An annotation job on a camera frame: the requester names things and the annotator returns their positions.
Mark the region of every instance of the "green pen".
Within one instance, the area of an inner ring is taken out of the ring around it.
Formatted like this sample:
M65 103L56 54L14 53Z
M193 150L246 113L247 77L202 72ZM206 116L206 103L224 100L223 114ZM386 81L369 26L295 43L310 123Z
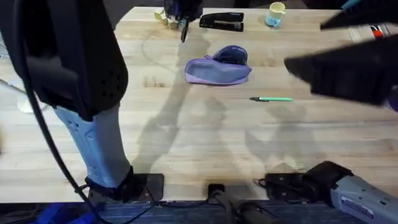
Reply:
M272 102L272 101L282 101L282 102L291 102L293 99L284 98L284 97L251 97L250 100L254 100L257 102Z

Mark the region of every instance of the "purple zippered bag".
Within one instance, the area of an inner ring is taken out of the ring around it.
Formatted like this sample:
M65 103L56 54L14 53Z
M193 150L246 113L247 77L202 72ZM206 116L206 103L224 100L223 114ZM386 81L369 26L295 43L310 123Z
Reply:
M248 53L242 47L230 45L214 56L189 61L185 78L189 83L236 85L248 80L252 69L247 63Z

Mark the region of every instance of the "black stapler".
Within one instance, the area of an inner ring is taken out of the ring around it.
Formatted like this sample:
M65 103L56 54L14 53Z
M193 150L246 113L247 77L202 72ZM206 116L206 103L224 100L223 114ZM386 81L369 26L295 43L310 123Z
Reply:
M243 32L244 14L240 12L223 12L203 15L199 26L202 28Z

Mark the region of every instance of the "wooden table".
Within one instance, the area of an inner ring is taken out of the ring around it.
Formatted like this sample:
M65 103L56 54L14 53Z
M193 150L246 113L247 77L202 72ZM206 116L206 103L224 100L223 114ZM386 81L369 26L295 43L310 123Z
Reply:
M121 102L125 152L136 172L165 174L166 200L205 198L219 182L237 197L266 198L252 183L266 172L305 171L325 160L337 162L398 196L398 114L310 93L289 75L283 59L369 38L368 29L320 32L336 11L287 10L278 30L264 25L266 9L245 13L245 31L190 26L180 33L137 7L119 23L116 35L129 69ZM205 9L205 13L230 11ZM230 87L189 85L186 62L237 44L249 52L249 81ZM15 80L10 61L0 61L0 78ZM292 97L291 103L256 103L251 96ZM45 117L68 168L79 183L85 165L67 129ZM16 108L13 92L0 88L0 202L74 202L80 198L64 178L36 120Z

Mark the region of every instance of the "mounting base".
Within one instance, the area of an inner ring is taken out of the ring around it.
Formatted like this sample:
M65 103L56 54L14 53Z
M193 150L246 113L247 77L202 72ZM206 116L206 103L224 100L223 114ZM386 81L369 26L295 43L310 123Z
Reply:
M131 181L123 185L123 195L120 200L111 199L92 188L90 189L88 198L93 203L117 203L120 201L126 203L152 200L158 202L163 198L163 188L163 174L133 174Z

